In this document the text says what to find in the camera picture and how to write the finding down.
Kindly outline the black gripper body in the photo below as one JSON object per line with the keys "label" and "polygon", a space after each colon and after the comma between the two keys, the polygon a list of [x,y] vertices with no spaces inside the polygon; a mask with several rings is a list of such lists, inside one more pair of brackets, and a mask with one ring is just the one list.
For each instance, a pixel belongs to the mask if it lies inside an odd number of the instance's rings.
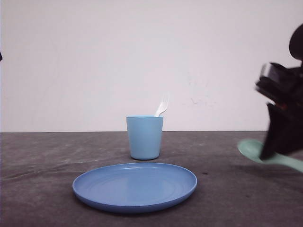
{"label": "black gripper body", "polygon": [[269,62],[262,66],[256,90],[277,104],[303,109],[303,67],[286,68]]}

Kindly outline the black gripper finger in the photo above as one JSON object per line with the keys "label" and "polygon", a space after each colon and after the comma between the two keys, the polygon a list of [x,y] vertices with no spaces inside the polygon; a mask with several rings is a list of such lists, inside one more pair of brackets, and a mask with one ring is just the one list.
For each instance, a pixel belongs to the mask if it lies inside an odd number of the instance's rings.
{"label": "black gripper finger", "polygon": [[281,109],[267,104],[270,124],[261,151],[261,159],[269,159],[274,153],[287,155],[303,149],[303,110]]}

